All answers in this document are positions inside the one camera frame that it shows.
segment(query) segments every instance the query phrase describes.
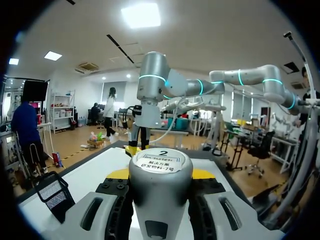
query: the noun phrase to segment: ceiling light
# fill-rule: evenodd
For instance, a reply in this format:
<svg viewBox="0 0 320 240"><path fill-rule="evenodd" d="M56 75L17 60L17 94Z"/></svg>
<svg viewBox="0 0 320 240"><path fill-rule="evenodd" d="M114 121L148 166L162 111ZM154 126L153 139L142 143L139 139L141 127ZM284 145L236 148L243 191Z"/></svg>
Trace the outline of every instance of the ceiling light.
<svg viewBox="0 0 320 240"><path fill-rule="evenodd" d="M157 27L161 25L158 5L140 3L121 9L122 16L132 29Z"/></svg>
<svg viewBox="0 0 320 240"><path fill-rule="evenodd" d="M10 58L9 64L10 65L18 65L19 59L18 58Z"/></svg>
<svg viewBox="0 0 320 240"><path fill-rule="evenodd" d="M61 54L58 54L58 53L55 53L53 51L49 51L45 56L44 58L45 59L50 59L50 60L53 60L53 61L57 61L59 58L61 58L62 55Z"/></svg>

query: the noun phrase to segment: blue container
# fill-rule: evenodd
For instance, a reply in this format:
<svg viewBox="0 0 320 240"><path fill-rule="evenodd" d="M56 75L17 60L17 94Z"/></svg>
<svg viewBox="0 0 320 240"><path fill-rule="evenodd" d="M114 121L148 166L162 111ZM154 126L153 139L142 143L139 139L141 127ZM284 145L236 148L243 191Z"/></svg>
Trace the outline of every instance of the blue container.
<svg viewBox="0 0 320 240"><path fill-rule="evenodd" d="M168 118L168 125L166 126L167 129L170 128L170 125L171 125L171 123L172 123L172 120L173 120L172 117L169 117L169 118Z"/></svg>
<svg viewBox="0 0 320 240"><path fill-rule="evenodd" d="M189 125L189 119L177 118L175 128L179 130L187 130Z"/></svg>

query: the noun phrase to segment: person in blue jacket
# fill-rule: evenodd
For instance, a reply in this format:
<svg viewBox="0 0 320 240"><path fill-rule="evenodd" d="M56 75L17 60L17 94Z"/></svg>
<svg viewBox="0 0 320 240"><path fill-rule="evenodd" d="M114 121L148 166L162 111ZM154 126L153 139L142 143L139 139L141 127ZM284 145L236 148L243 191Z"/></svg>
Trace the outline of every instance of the person in blue jacket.
<svg viewBox="0 0 320 240"><path fill-rule="evenodd" d="M18 133L19 143L25 161L28 163L34 177L38 176L36 164L39 163L43 173L48 173L44 159L44 147L37 129L36 109L23 99L22 104L14 111L11 129Z"/></svg>

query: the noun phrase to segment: woman in white jacket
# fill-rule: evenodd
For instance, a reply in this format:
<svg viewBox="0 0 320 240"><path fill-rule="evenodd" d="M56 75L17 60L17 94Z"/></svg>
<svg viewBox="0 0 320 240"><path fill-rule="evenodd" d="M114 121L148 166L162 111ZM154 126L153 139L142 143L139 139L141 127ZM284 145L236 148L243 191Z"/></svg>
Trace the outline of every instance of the woman in white jacket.
<svg viewBox="0 0 320 240"><path fill-rule="evenodd" d="M116 89L114 87L110 87L109 97L106 101L106 105L104 107L103 117L104 117L104 127L106 128L106 136L110 137L111 135L118 136L119 134L115 132L112 127L112 118L115 114L115 104L116 101Z"/></svg>

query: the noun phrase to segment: mesh basket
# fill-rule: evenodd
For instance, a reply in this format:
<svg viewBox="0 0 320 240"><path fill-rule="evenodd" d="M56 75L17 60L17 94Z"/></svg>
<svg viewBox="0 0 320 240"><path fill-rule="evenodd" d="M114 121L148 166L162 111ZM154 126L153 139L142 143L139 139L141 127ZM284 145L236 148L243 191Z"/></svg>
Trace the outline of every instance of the mesh basket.
<svg viewBox="0 0 320 240"><path fill-rule="evenodd" d="M66 211L75 204L67 182L52 171L39 177L34 183L34 188L40 200L47 205L59 222L63 223Z"/></svg>

